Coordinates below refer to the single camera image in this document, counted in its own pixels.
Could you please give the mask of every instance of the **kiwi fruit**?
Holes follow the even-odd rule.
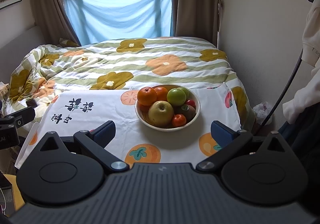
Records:
[[[186,117],[187,122],[190,122],[195,117],[196,110],[192,106],[184,104],[182,106],[175,107],[174,113],[183,114]]]

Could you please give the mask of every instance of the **black cable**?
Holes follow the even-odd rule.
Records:
[[[300,64],[301,64],[301,57],[302,57],[302,53],[303,53],[303,50],[301,51],[301,54],[300,54],[300,57],[299,57],[299,60],[291,74],[291,77],[287,83],[287,85],[285,86],[284,90],[282,91],[281,95],[279,96],[276,104],[273,106],[273,108],[271,109],[270,113],[267,115],[267,117],[263,120],[262,124],[260,125],[260,127],[255,131],[255,133],[253,135],[257,135],[258,132],[261,130],[261,128],[268,122],[268,120],[270,119],[270,117],[272,116],[272,114],[274,113],[274,111],[276,110],[276,108],[278,107],[278,105],[280,104],[281,100],[283,99],[285,93],[287,93],[288,91],[288,88],[290,87],[299,67],[300,67]]]

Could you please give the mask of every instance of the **floral comforter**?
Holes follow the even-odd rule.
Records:
[[[34,121],[39,122],[55,96],[66,90],[140,89],[159,84],[215,88],[223,82],[232,90],[243,125],[250,112],[244,87],[226,54],[203,39],[119,39],[63,48],[43,45],[30,51],[12,73],[3,113],[23,109],[26,101],[34,99],[38,105]],[[24,126],[25,134],[31,126]]]

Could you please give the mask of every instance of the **light blue curtain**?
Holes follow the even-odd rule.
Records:
[[[82,46],[173,34],[171,0],[65,0],[65,9]]]

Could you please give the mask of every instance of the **green apple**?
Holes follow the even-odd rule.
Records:
[[[190,92],[187,88],[181,86],[181,87],[178,87],[178,89],[181,89],[186,94],[187,99],[189,98]]]
[[[167,101],[157,101],[149,108],[148,116],[153,126],[167,126],[174,116],[173,107]]]
[[[187,100],[185,92],[181,89],[171,89],[167,94],[167,101],[173,106],[181,106]]]

